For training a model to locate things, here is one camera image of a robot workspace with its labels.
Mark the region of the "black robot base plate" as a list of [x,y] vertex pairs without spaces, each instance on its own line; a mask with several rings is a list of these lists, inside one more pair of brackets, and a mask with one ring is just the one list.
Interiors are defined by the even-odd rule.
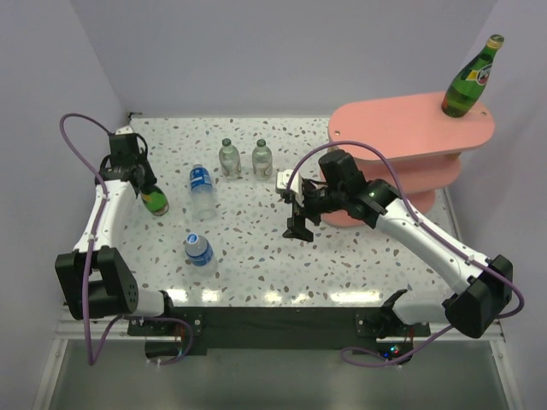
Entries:
[[428,325],[404,325],[382,307],[168,307],[152,319],[130,321],[128,334],[148,337],[145,353],[173,355],[183,336],[190,355],[211,349],[339,350],[354,346],[384,353],[386,340],[428,337]]

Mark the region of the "green glass bottle gold cap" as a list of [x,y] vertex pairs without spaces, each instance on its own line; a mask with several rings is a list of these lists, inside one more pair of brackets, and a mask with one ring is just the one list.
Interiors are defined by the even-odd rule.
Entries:
[[479,100],[490,78],[495,55],[503,44],[504,36],[492,34],[480,53],[453,78],[441,103],[446,115],[460,118]]

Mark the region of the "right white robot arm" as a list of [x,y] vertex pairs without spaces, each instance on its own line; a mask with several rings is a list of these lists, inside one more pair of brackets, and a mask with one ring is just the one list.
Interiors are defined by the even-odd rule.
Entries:
[[369,321],[379,337],[401,335],[411,325],[447,323],[467,337],[480,338],[509,304],[513,265],[502,255],[489,258],[441,228],[430,226],[401,193],[383,179],[366,179],[352,155],[334,150],[319,159],[323,180],[304,179],[287,169],[276,176],[276,191],[291,204],[285,238],[313,242],[306,223],[323,214],[346,212],[352,219],[397,240],[447,283],[447,296],[426,299],[399,290]]

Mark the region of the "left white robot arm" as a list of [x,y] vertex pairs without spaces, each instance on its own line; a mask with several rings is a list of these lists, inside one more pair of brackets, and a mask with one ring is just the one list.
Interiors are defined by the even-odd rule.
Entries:
[[55,270],[69,312],[84,318],[82,285],[84,274],[97,272],[88,280],[88,316],[101,319],[116,315],[147,317],[146,323],[158,335],[171,333],[177,314],[169,309],[165,291],[140,290],[124,261],[120,247],[126,219],[140,199],[156,216],[169,210],[168,200],[157,186],[148,161],[148,145],[131,126],[109,136],[110,154],[101,162],[91,216],[72,252],[58,255]]

